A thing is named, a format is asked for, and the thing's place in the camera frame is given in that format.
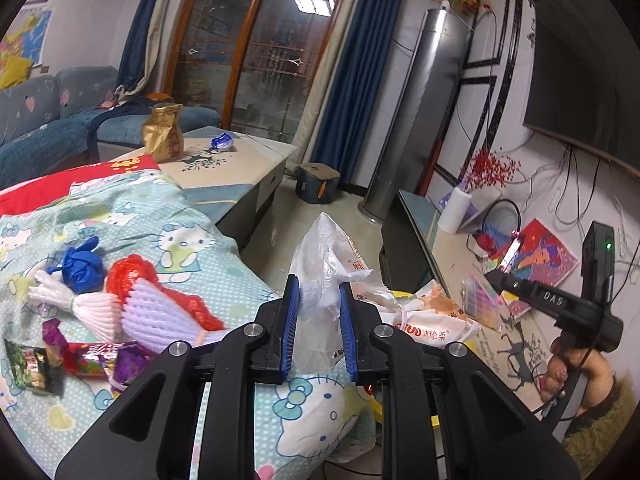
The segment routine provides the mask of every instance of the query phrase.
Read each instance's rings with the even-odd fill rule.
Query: coffee table
[[[287,157],[297,148],[233,132],[232,148],[216,152],[210,141],[222,132],[220,128],[205,126],[185,133],[184,154],[161,163],[160,168],[180,184],[194,208],[243,248],[273,201]],[[144,153],[145,149],[139,148],[113,160]]]

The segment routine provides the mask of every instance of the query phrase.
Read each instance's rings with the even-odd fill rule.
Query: person's hand
[[[587,348],[571,348],[562,354],[562,357],[578,367],[584,355],[589,350]],[[567,380],[567,368],[565,362],[560,358],[560,338],[551,344],[551,352],[554,354],[546,368],[546,374],[540,381],[540,397],[543,402],[547,402],[558,393]],[[583,414],[589,408],[593,408],[607,398],[613,388],[613,371],[611,365],[597,350],[592,350],[587,360],[582,365],[582,369],[589,375],[587,388],[576,415]]]

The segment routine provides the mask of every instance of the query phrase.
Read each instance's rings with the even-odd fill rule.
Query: sliding glass door
[[[291,142],[340,0],[187,0],[165,91]]]

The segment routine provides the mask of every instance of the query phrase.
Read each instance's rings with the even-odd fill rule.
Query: blue curtain
[[[350,182],[369,125],[402,0],[359,0],[311,161]]]
[[[140,0],[120,59],[116,88],[133,90],[145,75],[146,34],[155,6],[156,0]]]

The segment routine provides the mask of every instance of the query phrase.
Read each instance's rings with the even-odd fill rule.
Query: white plastic bag
[[[351,239],[327,213],[320,213],[296,246],[289,273],[300,281],[292,364],[298,373],[329,373],[342,358],[341,283],[351,283],[358,300],[375,303],[380,310],[400,311],[380,275],[366,266]]]
[[[401,304],[327,213],[320,213],[296,246],[289,273],[300,281],[292,362],[292,370],[299,374],[328,374],[342,358],[341,283],[351,283],[356,300],[375,304],[383,323],[404,330],[419,343],[443,347],[464,342],[480,328],[475,321],[429,308],[428,300],[444,296],[433,280]]]

